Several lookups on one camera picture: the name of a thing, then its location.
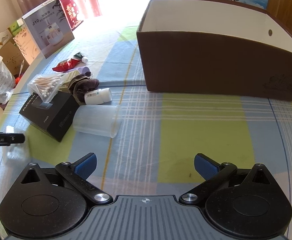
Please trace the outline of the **red gift bag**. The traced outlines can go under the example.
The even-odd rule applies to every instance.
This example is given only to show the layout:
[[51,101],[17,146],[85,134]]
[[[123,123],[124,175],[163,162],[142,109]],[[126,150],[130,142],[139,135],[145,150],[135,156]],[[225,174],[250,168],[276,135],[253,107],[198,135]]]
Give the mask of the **red gift bag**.
[[84,21],[78,0],[60,0],[64,13],[72,30],[76,29]]

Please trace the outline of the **brown cardboard storage box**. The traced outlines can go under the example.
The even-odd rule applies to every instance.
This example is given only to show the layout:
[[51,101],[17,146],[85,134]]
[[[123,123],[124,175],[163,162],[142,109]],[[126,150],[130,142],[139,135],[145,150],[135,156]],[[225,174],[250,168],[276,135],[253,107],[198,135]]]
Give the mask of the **brown cardboard storage box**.
[[151,92],[292,101],[292,32],[229,0],[150,0],[137,41]]

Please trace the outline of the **red snack packet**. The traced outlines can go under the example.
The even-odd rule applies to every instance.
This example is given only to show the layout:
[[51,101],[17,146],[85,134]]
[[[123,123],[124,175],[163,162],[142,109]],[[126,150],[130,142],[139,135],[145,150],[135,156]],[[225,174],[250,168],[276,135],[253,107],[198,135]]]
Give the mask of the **red snack packet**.
[[55,72],[66,72],[70,69],[73,69],[79,63],[81,63],[80,59],[70,58],[70,59],[59,62],[56,67],[52,68],[52,70]]

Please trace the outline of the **dark brown cloth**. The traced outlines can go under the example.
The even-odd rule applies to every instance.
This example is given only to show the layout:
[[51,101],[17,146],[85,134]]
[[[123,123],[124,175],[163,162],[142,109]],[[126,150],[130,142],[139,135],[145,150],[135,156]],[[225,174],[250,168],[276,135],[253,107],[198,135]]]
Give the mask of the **dark brown cloth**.
[[85,72],[72,78],[68,85],[68,91],[79,105],[85,104],[85,94],[98,89],[99,80],[91,77],[91,72]]

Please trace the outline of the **white pill bottle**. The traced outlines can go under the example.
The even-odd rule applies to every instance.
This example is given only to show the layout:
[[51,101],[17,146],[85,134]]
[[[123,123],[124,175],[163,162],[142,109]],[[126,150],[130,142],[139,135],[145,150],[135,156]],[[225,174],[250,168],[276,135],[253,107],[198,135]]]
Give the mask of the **white pill bottle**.
[[101,105],[112,101],[112,93],[109,88],[96,89],[87,92],[84,100],[87,105]]

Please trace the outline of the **clear plastic bag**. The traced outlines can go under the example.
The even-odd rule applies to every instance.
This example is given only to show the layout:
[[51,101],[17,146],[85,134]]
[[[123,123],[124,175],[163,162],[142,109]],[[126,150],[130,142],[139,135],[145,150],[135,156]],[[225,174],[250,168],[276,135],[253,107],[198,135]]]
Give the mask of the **clear plastic bag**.
[[0,104],[4,105],[10,100],[14,87],[15,78],[0,56]]

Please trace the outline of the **brown cardboard boxes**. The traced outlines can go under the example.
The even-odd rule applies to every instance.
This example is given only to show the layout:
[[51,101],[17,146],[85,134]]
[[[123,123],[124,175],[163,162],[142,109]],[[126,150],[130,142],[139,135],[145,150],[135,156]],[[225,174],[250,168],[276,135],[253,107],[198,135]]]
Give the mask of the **brown cardboard boxes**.
[[19,76],[22,63],[21,74],[24,74],[38,55],[39,49],[27,28],[15,37],[12,37],[9,30],[0,33],[0,56],[14,77]]

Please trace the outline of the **green tissue packs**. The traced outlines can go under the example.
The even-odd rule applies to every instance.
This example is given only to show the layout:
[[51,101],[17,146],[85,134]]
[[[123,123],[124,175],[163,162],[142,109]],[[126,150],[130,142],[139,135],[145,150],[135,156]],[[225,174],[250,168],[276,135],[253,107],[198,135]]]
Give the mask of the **green tissue packs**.
[[12,37],[15,37],[18,33],[20,33],[23,29],[26,28],[22,18],[14,21],[8,28],[9,32],[11,33]]

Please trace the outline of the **green Mentholatum tube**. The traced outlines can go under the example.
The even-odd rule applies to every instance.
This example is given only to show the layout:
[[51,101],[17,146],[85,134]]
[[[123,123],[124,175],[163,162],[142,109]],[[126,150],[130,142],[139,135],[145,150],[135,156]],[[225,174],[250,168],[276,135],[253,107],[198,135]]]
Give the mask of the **green Mentholatum tube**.
[[73,57],[80,60],[82,63],[87,63],[89,61],[89,59],[82,52],[76,53]]

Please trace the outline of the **white humidifier box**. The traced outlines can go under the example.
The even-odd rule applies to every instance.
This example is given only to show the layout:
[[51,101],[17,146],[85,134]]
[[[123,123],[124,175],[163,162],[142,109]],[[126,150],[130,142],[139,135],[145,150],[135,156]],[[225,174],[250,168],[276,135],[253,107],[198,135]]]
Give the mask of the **white humidifier box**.
[[60,0],[47,0],[22,16],[40,53],[48,58],[74,40]]

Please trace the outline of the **clear plastic cup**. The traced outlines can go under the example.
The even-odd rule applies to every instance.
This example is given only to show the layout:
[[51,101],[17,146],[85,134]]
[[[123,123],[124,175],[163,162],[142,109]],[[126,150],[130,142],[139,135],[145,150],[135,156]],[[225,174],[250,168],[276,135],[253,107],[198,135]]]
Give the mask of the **clear plastic cup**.
[[73,118],[77,132],[114,138],[122,122],[120,105],[83,105]]

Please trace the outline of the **cotton swab bag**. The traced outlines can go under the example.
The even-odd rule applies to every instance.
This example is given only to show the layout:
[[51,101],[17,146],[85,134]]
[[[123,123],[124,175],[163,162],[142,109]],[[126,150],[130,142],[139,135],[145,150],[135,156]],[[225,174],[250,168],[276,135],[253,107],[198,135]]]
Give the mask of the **cotton swab bag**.
[[64,82],[64,74],[35,75],[27,84],[30,94],[36,93],[44,103],[50,103]]

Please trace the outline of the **clear blue-label plastic case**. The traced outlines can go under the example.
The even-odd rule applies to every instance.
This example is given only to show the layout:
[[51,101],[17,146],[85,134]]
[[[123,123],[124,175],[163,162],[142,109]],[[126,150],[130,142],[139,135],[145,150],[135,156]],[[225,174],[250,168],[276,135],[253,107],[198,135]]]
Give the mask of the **clear blue-label plastic case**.
[[27,165],[31,161],[31,154],[29,151],[29,141],[26,137],[25,130],[14,128],[13,126],[6,126],[6,133],[21,133],[25,140],[21,143],[13,143],[10,146],[3,147],[3,160],[6,165]]

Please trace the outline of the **black Flyco product box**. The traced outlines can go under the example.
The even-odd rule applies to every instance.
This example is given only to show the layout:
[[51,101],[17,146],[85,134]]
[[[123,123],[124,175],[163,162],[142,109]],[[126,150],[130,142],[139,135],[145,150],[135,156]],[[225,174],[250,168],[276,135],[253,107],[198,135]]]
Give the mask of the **black Flyco product box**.
[[38,94],[33,93],[19,114],[30,124],[61,142],[73,123],[78,108],[79,104],[69,93],[59,91],[49,103],[44,103]]

